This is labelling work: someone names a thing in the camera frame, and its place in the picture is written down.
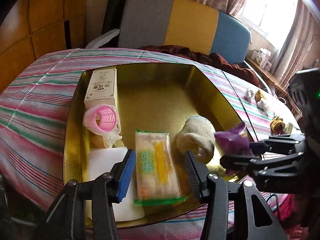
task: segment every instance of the gold tray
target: gold tray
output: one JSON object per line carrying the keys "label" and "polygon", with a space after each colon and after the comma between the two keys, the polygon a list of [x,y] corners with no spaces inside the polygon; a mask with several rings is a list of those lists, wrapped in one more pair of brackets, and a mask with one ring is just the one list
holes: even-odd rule
{"label": "gold tray", "polygon": [[[118,111],[123,143],[135,149],[135,130],[170,132],[171,152],[174,158],[183,196],[187,200],[177,206],[145,207],[142,219],[117,222],[118,228],[131,228],[172,219],[201,206],[194,198],[183,165],[183,155],[177,149],[175,138],[186,119],[202,115],[215,130],[229,130],[241,122],[240,117],[220,91],[195,66],[173,63],[138,63],[104,67],[117,69]],[[76,87],[65,136],[64,183],[70,179],[87,181],[87,155],[97,148],[97,136],[82,126],[84,96],[93,70],[82,73]],[[220,165],[223,152],[215,145],[214,157],[208,160],[210,172],[225,176]],[[237,181],[238,177],[225,177]]]}

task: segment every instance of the striped bed sheet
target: striped bed sheet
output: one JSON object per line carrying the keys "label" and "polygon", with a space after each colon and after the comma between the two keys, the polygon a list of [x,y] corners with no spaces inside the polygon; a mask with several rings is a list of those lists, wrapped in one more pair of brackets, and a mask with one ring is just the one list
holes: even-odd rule
{"label": "striped bed sheet", "polygon": [[[63,188],[63,148],[68,111],[81,73],[104,66],[170,62],[192,64],[221,91],[255,141],[271,135],[270,121],[280,115],[298,127],[289,109],[267,95],[270,111],[244,99],[252,84],[211,66],[137,49],[71,49],[44,55],[27,67],[0,94],[0,170],[13,187],[46,210]],[[270,193],[262,193],[267,198]],[[282,203],[286,194],[278,194]],[[206,206],[156,225],[120,230],[123,239],[199,239]],[[233,203],[228,224],[233,224]]]}

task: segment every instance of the screw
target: screw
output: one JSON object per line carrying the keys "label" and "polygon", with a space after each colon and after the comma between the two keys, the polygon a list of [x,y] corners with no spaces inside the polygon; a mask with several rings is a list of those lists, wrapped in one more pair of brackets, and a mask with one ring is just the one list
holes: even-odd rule
{"label": "screw", "polygon": [[75,184],[77,184],[77,181],[75,179],[71,179],[68,181],[69,186],[74,186]]}
{"label": "screw", "polygon": [[209,176],[210,179],[217,179],[217,178],[219,178],[219,176],[218,176],[217,174],[215,174],[215,173],[210,173],[208,176]]}
{"label": "screw", "polygon": [[105,179],[111,179],[112,178],[112,174],[110,172],[106,172],[102,175]]}
{"label": "screw", "polygon": [[253,185],[253,183],[250,180],[245,180],[243,184],[247,187],[251,187]]}

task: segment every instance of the brown blanket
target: brown blanket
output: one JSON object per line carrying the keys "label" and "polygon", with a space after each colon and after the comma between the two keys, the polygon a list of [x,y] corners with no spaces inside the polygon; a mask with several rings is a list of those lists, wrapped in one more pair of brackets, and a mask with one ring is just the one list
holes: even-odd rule
{"label": "brown blanket", "polygon": [[176,46],[176,45],[165,45],[165,46],[144,46],[140,49],[156,51],[165,54],[175,55],[178,57],[183,57],[186,59],[191,59],[193,61],[199,62],[201,64],[206,64],[218,69],[221,69],[229,74],[232,74],[238,78],[241,78],[252,85],[260,88],[259,79],[256,74],[247,68],[240,68],[236,64],[228,64],[228,62],[221,57],[218,53],[211,53],[210,55],[206,55],[200,52],[192,52],[187,47]]}

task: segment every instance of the purple snack bag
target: purple snack bag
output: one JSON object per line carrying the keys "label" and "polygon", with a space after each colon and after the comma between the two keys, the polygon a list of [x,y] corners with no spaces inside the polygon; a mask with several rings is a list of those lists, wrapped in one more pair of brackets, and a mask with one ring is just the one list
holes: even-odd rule
{"label": "purple snack bag", "polygon": [[[243,122],[229,131],[216,132],[214,137],[226,155],[253,156],[252,150],[249,148],[247,129]],[[232,170],[226,170],[228,176],[233,173],[234,171]]]}

